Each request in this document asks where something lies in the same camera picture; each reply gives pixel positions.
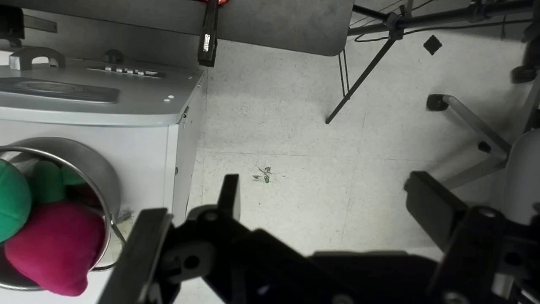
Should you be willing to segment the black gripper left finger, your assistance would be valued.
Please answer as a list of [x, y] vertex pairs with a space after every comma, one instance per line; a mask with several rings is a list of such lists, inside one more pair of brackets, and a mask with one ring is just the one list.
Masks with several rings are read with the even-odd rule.
[[171, 226], [164, 207], [139, 213], [98, 304], [164, 304], [157, 265]]

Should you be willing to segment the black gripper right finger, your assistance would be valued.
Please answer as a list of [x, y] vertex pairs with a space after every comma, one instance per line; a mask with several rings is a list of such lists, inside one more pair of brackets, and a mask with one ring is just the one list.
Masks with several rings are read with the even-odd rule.
[[407, 192], [407, 211], [429, 238], [444, 250], [456, 226], [466, 214], [468, 206], [424, 170], [414, 170], [404, 189]]

